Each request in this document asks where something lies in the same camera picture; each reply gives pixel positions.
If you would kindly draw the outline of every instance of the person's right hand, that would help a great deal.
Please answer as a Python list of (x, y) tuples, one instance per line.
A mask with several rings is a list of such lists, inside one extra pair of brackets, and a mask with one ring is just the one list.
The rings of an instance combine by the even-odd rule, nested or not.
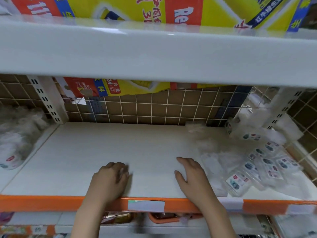
[(175, 171), (176, 180), (185, 196), (200, 210), (204, 205), (218, 201), (200, 164), (191, 158), (177, 157), (177, 160), (184, 165), (186, 171), (187, 181), (179, 171)]

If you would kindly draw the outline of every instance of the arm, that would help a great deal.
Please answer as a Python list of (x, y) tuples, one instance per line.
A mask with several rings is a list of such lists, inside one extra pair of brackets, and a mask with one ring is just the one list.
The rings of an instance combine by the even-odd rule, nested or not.
[(205, 217), (212, 238), (236, 238), (226, 209), (217, 199), (200, 164), (193, 159), (178, 157), (184, 165), (187, 181), (177, 170), (176, 180), (186, 197), (193, 202)]
[(93, 175), (87, 194), (77, 210), (71, 238), (97, 238), (102, 215), (107, 205), (125, 190), (129, 179), (127, 166), (109, 163)]

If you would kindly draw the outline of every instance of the hand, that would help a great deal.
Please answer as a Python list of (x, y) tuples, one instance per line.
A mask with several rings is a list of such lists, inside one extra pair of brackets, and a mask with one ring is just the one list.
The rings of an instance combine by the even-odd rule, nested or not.
[(187, 181), (179, 171), (175, 171), (176, 180), (181, 191), (201, 211), (204, 205), (218, 199), (212, 190), (208, 178), (200, 164), (193, 159), (177, 157), (178, 162), (184, 165)]
[(124, 192), (129, 176), (128, 166), (124, 163), (110, 162), (102, 166), (91, 179), (84, 203), (96, 204), (104, 209), (106, 204)]

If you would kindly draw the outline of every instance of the forearm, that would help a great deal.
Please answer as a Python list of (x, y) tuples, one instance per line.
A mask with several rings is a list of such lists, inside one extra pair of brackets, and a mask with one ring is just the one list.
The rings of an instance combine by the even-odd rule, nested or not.
[(98, 204), (85, 203), (77, 210), (71, 238), (97, 238), (105, 207)]
[(236, 238), (228, 213), (217, 200), (210, 200), (201, 209), (208, 224), (211, 238)]

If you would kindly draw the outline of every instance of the person's left hand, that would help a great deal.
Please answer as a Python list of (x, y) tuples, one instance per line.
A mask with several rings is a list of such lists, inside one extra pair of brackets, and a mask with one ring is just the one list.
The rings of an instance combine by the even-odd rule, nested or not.
[(110, 162), (102, 166), (93, 175), (84, 202), (105, 208), (124, 192), (129, 176), (128, 166), (124, 163)]

